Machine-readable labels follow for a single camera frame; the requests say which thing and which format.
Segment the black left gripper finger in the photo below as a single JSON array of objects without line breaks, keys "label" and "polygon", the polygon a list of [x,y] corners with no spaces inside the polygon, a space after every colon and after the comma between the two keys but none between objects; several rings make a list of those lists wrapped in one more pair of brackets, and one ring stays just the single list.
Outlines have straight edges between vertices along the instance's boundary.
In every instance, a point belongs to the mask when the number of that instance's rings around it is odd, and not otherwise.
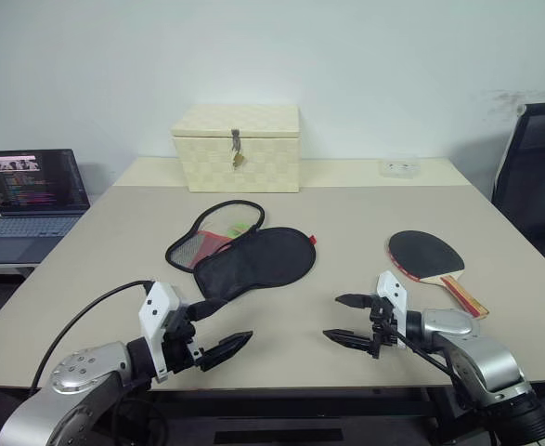
[{"label": "black left gripper finger", "polygon": [[251,339],[253,331],[239,332],[222,339],[213,348],[204,350],[201,355],[201,370],[209,371],[231,359]]},{"label": "black left gripper finger", "polygon": [[227,301],[224,299],[206,299],[188,306],[187,318],[189,321],[201,321],[224,307]]}]

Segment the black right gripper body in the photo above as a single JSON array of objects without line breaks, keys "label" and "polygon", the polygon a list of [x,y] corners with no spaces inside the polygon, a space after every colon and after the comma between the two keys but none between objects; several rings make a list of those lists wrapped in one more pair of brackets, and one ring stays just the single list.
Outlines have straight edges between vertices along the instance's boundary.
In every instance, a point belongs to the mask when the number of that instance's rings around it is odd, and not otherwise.
[{"label": "black right gripper body", "polygon": [[369,353],[373,359],[380,357],[382,346],[404,347],[398,325],[403,320],[404,316],[400,315],[400,307],[388,297],[372,296],[370,298]]}]

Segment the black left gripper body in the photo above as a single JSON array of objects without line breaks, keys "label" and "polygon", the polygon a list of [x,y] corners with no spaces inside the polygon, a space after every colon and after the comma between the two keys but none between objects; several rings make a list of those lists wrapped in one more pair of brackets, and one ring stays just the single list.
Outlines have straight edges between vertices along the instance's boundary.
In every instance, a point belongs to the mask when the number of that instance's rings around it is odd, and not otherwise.
[{"label": "black left gripper body", "polygon": [[168,317],[162,339],[162,353],[168,372],[180,373],[191,367],[203,369],[203,349],[194,343],[196,329],[193,322],[201,318],[199,306],[181,306]]}]

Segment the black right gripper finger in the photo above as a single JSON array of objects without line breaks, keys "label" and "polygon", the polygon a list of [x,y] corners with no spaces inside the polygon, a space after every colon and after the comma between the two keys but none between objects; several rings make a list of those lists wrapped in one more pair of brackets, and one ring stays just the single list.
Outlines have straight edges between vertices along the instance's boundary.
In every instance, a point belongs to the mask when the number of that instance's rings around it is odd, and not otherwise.
[{"label": "black right gripper finger", "polygon": [[373,355],[371,351],[371,339],[343,329],[324,330],[323,334],[332,342],[343,347],[364,351]]},{"label": "black right gripper finger", "polygon": [[335,301],[350,308],[371,308],[373,306],[374,296],[363,294],[345,294],[337,296]]}]

